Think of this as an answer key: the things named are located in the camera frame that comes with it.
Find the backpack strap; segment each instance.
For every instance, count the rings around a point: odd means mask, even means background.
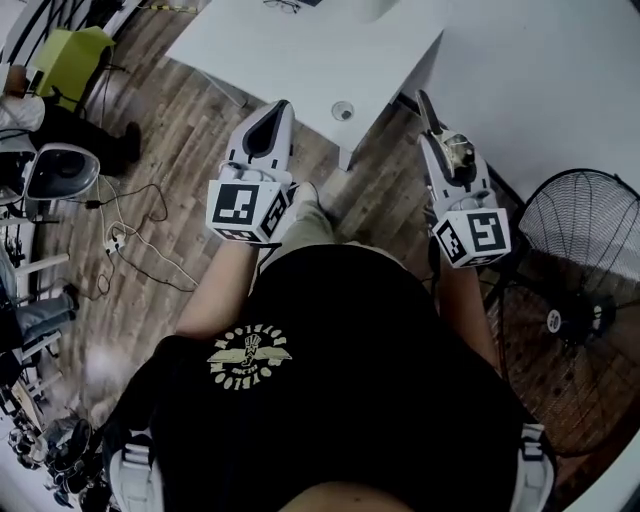
[[[111,489],[122,512],[164,512],[162,475],[149,429],[131,439],[109,466]]]
[[[522,427],[510,512],[541,512],[551,495],[555,470],[543,449],[543,433],[543,425],[525,423]]]

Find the green chair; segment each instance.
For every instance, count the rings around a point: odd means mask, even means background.
[[[54,30],[46,40],[33,65],[44,74],[36,89],[39,96],[52,96],[52,86],[68,99],[61,98],[59,105],[75,112],[87,88],[91,76],[98,68],[105,48],[115,42],[99,27],[71,32]]]

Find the white table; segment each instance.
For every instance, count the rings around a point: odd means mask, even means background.
[[[340,147],[340,168],[392,102],[444,28],[441,2],[399,0],[372,23],[353,0],[302,5],[297,14],[262,0],[212,0],[167,55],[198,69],[239,106],[238,89],[265,102],[290,101],[296,118]],[[354,107],[338,121],[332,107]]]

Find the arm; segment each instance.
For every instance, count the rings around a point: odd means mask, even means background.
[[[498,355],[485,314],[475,268],[454,269],[442,258],[438,287],[440,316],[463,341],[496,370]]]
[[[224,242],[178,320],[176,334],[204,340],[237,319],[249,295],[258,249]]]

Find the black pants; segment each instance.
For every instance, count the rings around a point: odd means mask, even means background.
[[[122,139],[112,137],[102,128],[58,105],[45,101],[45,109],[42,126],[29,136],[37,150],[52,142],[73,144],[93,153],[100,160],[100,174],[117,176],[125,171]]]

